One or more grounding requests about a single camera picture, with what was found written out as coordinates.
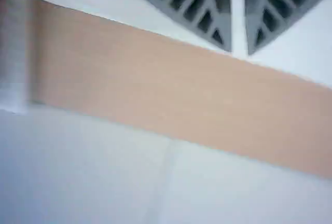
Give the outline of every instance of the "white wall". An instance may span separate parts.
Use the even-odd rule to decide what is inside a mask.
[[[0,112],[0,223],[332,223],[332,181],[34,106]]]
[[[46,0],[149,30],[207,49],[218,50],[183,29],[144,0]],[[332,0],[323,0],[277,40],[248,57],[244,26],[244,0],[232,0],[233,55],[332,87],[330,44]]]

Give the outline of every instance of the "beige strip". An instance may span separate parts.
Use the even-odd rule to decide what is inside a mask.
[[[82,12],[37,6],[38,101],[332,177],[332,90]]]

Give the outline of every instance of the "white surface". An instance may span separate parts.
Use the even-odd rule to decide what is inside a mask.
[[[0,112],[0,223],[332,223],[332,181],[48,107]]]
[[[183,29],[144,0],[46,1],[216,50],[216,47]],[[332,87],[332,0],[323,0],[290,30],[251,57],[246,55],[244,0],[232,0],[232,10],[233,55],[236,58],[293,73]]]

